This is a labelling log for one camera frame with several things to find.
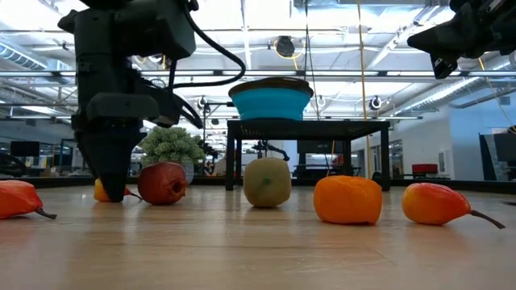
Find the red apple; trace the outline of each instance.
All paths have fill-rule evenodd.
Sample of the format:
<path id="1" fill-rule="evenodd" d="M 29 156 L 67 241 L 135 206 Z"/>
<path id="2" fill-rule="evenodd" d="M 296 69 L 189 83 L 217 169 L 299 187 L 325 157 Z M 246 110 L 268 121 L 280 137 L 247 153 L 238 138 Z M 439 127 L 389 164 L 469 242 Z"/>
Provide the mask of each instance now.
<path id="1" fill-rule="evenodd" d="M 185 171 L 179 164 L 160 162 L 142 170 L 138 191 L 151 205 L 171 205 L 178 202 L 186 191 Z"/>

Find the blue bowl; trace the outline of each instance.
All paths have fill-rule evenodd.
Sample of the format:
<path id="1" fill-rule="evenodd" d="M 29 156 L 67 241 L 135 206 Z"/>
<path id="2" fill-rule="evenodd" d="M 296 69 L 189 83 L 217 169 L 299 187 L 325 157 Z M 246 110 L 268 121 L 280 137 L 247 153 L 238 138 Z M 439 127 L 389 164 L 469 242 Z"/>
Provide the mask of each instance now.
<path id="1" fill-rule="evenodd" d="M 283 118 L 301 121 L 314 91 L 303 80 L 270 77 L 236 85 L 229 95 L 241 120 Z"/>

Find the green plant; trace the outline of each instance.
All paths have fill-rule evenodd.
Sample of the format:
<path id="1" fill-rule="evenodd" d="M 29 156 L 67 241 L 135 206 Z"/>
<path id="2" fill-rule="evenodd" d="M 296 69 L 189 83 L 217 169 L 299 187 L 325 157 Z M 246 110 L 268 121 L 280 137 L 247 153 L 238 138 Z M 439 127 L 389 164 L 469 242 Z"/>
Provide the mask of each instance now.
<path id="1" fill-rule="evenodd" d="M 198 136 L 190 136 L 184 128 L 156 127 L 139 145 L 145 151 L 142 164 L 144 166 L 156 162 L 195 164 L 204 158 L 204 152 L 198 146 L 200 140 Z"/>

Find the wire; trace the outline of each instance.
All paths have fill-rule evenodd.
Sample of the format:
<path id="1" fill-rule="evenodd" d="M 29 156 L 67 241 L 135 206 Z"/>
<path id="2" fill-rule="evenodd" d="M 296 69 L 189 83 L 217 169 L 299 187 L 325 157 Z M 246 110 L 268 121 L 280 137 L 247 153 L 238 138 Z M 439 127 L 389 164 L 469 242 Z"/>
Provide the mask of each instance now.
<path id="1" fill-rule="evenodd" d="M 362 111 L 364 115 L 364 121 L 368 121 L 367 110 L 365 109 L 365 59 L 364 59 L 364 40 L 362 37 L 362 9 L 360 4 L 361 0 L 356 0 L 356 5 L 358 8 L 358 29 L 359 29 L 359 37 L 360 37 L 360 66 L 362 72 Z M 371 151 L 369 149 L 369 135 L 365 136 L 365 150 L 367 150 L 368 156 L 368 178 L 371 178 L 372 175 L 372 161 L 371 161 Z"/>
<path id="2" fill-rule="evenodd" d="M 481 63 L 481 68 L 482 70 L 485 70 L 485 65 L 484 65 L 484 62 L 482 61 L 482 59 L 479 57 L 478 58 L 478 62 Z M 485 80 L 487 81 L 489 87 L 491 88 L 491 90 L 493 91 L 494 93 L 494 98 L 497 100 L 497 104 L 498 104 L 498 107 L 500 108 L 500 111 L 503 113 L 503 115 L 506 117 L 507 119 L 507 122 L 509 122 L 509 125 L 510 125 L 510 128 L 511 130 L 509 130 L 510 133 L 512 134 L 515 134 L 516 135 L 516 132 L 514 132 L 514 124 L 510 121 L 510 118 L 509 118 L 509 115 L 507 114 L 507 112 L 503 109 L 503 107 L 501 106 L 501 103 L 500 103 L 500 98 L 498 96 L 498 92 L 494 89 L 493 87 L 493 84 L 491 83 L 491 81 L 489 80 L 488 77 L 485 78 Z"/>
<path id="3" fill-rule="evenodd" d="M 310 58 L 310 71 L 312 72 L 312 83 L 314 84 L 314 96 L 315 96 L 315 110 L 317 114 L 317 121 L 321 121 L 321 114 L 319 113 L 319 103 L 317 102 L 317 89 L 315 88 L 315 74 L 314 74 L 314 60 L 312 59 L 312 47 L 310 41 L 310 29 L 308 28 L 308 0 L 305 0 L 305 16 L 306 16 L 306 44 L 305 44 L 305 75 L 303 80 L 306 81 L 306 69 L 307 60 Z M 330 163 L 328 162 L 327 155 L 324 154 L 324 160 L 328 169 L 327 174 L 330 171 Z"/>
<path id="4" fill-rule="evenodd" d="M 240 72 L 234 77 L 228 78 L 224 81 L 213 81 L 213 82 L 200 82 L 200 83 L 183 83 L 183 84 L 176 84 L 172 85 L 172 89 L 179 89 L 179 88 L 192 88 L 192 87 L 207 87 L 207 86 L 217 86 L 217 85 L 227 85 L 232 82 L 235 82 L 239 79 L 241 79 L 245 75 L 245 64 L 243 61 L 236 55 L 229 52 L 226 48 L 223 48 L 218 43 L 214 42 L 208 35 L 206 35 L 199 26 L 194 22 L 192 19 L 192 16 L 190 15 L 190 9 L 188 6 L 188 3 L 185 2 L 184 6 L 185 10 L 185 16 L 186 20 L 188 21 L 189 25 L 192 27 L 192 29 L 197 33 L 202 40 L 204 40 L 207 44 L 209 44 L 212 48 L 215 48 L 218 52 L 222 53 L 225 57 L 227 57 L 230 60 L 233 60 L 235 63 L 237 63 L 238 66 L 240 66 Z"/>

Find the black table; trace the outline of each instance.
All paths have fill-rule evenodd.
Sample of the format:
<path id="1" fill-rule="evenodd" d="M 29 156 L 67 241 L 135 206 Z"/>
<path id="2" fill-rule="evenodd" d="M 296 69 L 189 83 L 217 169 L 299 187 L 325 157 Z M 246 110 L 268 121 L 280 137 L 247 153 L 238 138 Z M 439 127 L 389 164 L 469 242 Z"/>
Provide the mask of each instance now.
<path id="1" fill-rule="evenodd" d="M 389 127 L 390 122 L 381 121 L 228 121 L 226 190 L 233 190 L 235 184 L 241 183 L 242 140 L 340 140 L 343 141 L 344 144 L 343 154 L 345 172 L 347 175 L 352 176 L 352 140 L 380 131 L 382 172 L 381 187 L 383 191 L 389 191 Z"/>

